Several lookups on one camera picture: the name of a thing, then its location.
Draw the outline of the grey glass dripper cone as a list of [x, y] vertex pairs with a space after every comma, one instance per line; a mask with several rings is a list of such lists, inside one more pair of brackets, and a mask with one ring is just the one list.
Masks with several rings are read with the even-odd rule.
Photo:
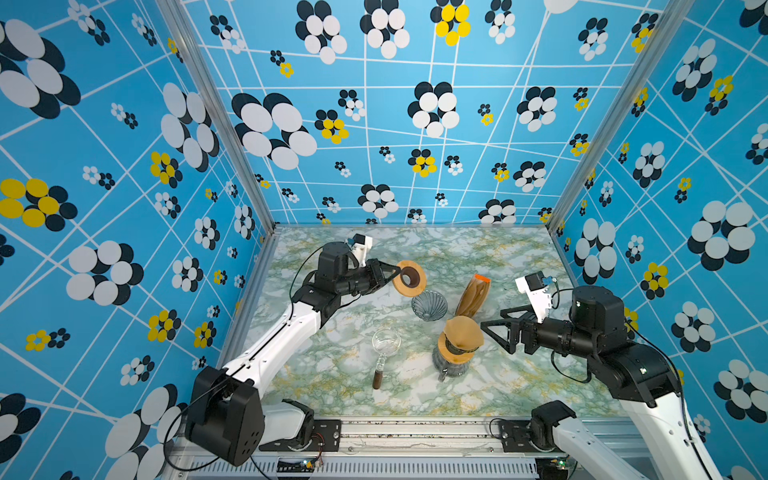
[[417, 318], [426, 322], [433, 322], [446, 315], [448, 303], [442, 294], [435, 291], [424, 291], [412, 299], [411, 308]]

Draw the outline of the glass scoop wooden handle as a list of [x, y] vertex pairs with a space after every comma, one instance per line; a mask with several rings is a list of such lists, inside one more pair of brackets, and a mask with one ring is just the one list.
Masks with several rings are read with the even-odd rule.
[[386, 361], [399, 350], [400, 345], [401, 337], [394, 330], [383, 329], [373, 335], [372, 346], [378, 355], [372, 381], [372, 388], [374, 390], [381, 388]]

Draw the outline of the wooden ring dripper holder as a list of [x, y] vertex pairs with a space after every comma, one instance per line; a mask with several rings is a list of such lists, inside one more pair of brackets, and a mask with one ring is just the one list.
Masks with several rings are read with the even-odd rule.
[[464, 350], [453, 345], [447, 338], [441, 338], [437, 343], [437, 352], [447, 362], [454, 365], [469, 363], [475, 356], [474, 350]]

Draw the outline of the grey ribbed glass carafe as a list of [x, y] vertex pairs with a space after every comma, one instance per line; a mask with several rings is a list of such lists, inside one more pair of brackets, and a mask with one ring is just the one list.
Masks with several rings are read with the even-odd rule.
[[468, 363], [452, 363], [446, 360], [438, 350], [432, 352], [432, 362], [438, 372], [439, 382], [444, 382], [447, 378], [461, 377], [469, 370]]

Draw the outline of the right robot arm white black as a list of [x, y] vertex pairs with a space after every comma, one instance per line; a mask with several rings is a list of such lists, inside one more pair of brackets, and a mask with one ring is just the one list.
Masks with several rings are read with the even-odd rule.
[[[587, 362], [588, 379], [600, 381], [637, 428], [662, 479], [718, 479], [720, 473], [694, 432], [681, 380], [659, 349], [629, 338], [623, 301], [599, 286], [572, 291], [569, 317], [538, 318], [533, 307], [505, 309], [481, 329], [508, 353], [547, 349]], [[560, 450], [596, 479], [640, 479], [642, 473], [598, 440], [561, 401], [531, 413], [532, 443]]]

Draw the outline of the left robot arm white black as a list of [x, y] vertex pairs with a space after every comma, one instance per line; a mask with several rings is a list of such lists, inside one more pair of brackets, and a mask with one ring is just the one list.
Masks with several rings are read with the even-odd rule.
[[372, 258], [372, 240], [356, 235], [313, 252], [317, 266], [289, 297], [277, 322], [223, 368], [197, 375], [184, 436], [215, 457], [240, 466], [265, 444], [302, 448], [312, 440], [314, 411], [292, 400], [264, 405], [276, 374], [340, 309], [398, 278], [397, 265]]

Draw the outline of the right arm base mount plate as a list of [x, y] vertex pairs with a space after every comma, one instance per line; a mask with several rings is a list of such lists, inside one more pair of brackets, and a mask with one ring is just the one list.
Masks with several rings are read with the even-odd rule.
[[505, 453], [564, 453], [542, 426], [530, 420], [494, 419], [489, 430]]

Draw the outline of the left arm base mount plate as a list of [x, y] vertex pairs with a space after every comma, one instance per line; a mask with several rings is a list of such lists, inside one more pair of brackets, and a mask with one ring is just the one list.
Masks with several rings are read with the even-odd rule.
[[340, 419], [312, 419], [304, 421], [298, 432], [289, 436], [275, 437], [267, 442], [264, 435], [258, 447], [259, 452], [337, 452], [339, 450], [343, 423]]

